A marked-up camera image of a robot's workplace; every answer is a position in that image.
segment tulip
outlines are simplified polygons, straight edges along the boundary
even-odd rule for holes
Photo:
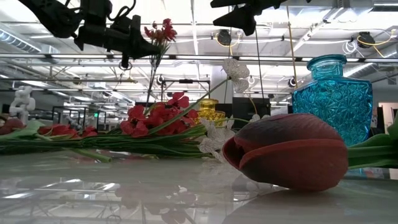
[[[348,170],[340,135],[311,114],[284,114],[247,124],[223,147],[226,160],[250,179],[322,191]]]

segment blue glass vase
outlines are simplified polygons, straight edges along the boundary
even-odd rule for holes
[[[367,139],[372,119],[372,84],[346,78],[344,55],[325,55],[308,62],[312,81],[294,91],[294,113],[311,113],[334,127],[347,146]]]

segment white flower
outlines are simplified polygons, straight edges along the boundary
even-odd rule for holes
[[[270,117],[270,116],[268,114],[266,114],[261,119],[268,118],[268,117]],[[255,122],[255,121],[259,121],[259,120],[260,120],[260,115],[255,114],[255,115],[253,115],[253,117],[251,118],[251,120],[249,122]]]
[[[246,65],[238,65],[236,59],[229,58],[224,60],[223,69],[234,83],[237,93],[243,93],[249,88],[247,77],[250,76],[250,71]]]
[[[221,150],[227,140],[235,135],[235,132],[231,130],[234,120],[229,120],[222,128],[217,128],[214,121],[201,118],[200,122],[206,127],[207,137],[199,144],[199,150],[202,153],[211,153],[220,162],[226,162]]]

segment yellow glass object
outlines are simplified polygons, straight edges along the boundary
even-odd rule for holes
[[[216,104],[218,100],[214,99],[204,99],[199,103],[199,118],[195,121],[196,124],[200,123],[200,118],[205,118],[208,121],[217,121],[225,118],[225,112],[216,111]],[[216,123],[217,126],[223,125],[222,122]]]

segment white glossy table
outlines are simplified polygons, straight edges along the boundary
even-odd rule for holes
[[[258,184],[228,164],[65,153],[0,157],[2,223],[398,223],[398,181],[351,178],[317,194]]]

